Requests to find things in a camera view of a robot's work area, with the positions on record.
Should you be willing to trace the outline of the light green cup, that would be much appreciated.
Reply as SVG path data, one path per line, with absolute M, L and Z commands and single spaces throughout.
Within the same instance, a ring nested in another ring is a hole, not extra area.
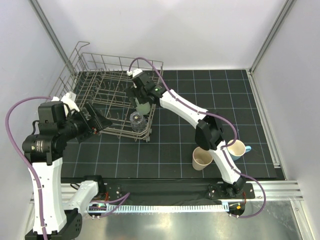
M 147 115 L 151 111 L 151 105 L 149 102 L 139 103 L 138 99 L 135 98 L 135 103 L 136 103 L 135 109 L 140 114 Z

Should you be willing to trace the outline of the large clear faceted glass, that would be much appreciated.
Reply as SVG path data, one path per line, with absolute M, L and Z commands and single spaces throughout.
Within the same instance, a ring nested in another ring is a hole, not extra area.
M 147 120 L 138 111 L 133 112 L 129 120 L 132 130 L 137 133 L 144 131 L 147 127 Z

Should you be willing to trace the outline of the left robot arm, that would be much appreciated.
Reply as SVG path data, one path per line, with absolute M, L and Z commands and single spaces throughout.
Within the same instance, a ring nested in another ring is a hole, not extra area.
M 38 107 L 38 120 L 22 144 L 24 156 L 37 177 L 33 190 L 35 219 L 27 240 L 43 240 L 46 229 L 50 240 L 72 240 L 79 236 L 82 216 L 91 200 L 101 200 L 106 186 L 101 175 L 86 175 L 71 199 L 63 203 L 61 172 L 63 154 L 70 140 L 84 142 L 112 125 L 91 103 L 79 109 L 74 103 L 51 101 Z

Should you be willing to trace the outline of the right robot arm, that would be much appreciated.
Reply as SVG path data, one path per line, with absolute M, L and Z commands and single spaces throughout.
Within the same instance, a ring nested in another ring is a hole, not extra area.
M 167 109 L 187 121 L 195 129 L 195 143 L 213 157 L 217 165 L 226 194 L 237 198 L 243 193 L 246 177 L 236 167 L 224 138 L 222 121 L 230 122 L 222 116 L 198 107 L 163 84 L 155 84 L 149 75 L 137 69 L 128 71 L 133 86 L 125 89 L 131 104 L 136 107 L 149 103 Z

